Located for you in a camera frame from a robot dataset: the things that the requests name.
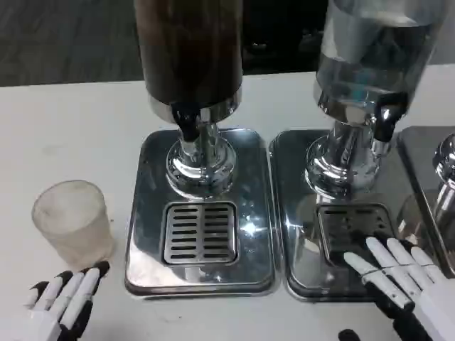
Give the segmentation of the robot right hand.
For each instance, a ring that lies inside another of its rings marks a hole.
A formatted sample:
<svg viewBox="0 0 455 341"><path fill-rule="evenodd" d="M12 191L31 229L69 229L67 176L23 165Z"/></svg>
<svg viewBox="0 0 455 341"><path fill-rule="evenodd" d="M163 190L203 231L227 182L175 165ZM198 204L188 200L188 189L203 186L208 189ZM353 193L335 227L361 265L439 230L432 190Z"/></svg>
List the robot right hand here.
<svg viewBox="0 0 455 341"><path fill-rule="evenodd" d="M343 260L360 277L401 340L454 339L454 279L412 243L379 235L364 238L371 264L354 252Z"/></svg>

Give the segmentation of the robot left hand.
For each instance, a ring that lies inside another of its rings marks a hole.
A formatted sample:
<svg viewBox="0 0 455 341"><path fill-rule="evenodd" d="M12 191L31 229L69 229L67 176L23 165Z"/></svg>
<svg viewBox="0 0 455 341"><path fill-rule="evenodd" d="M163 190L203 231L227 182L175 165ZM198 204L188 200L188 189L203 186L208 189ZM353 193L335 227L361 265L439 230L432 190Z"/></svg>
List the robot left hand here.
<svg viewBox="0 0 455 341"><path fill-rule="evenodd" d="M24 325L14 339L79 340L90 320L93 296L109 270L108 261L99 261L32 286L24 304Z"/></svg>

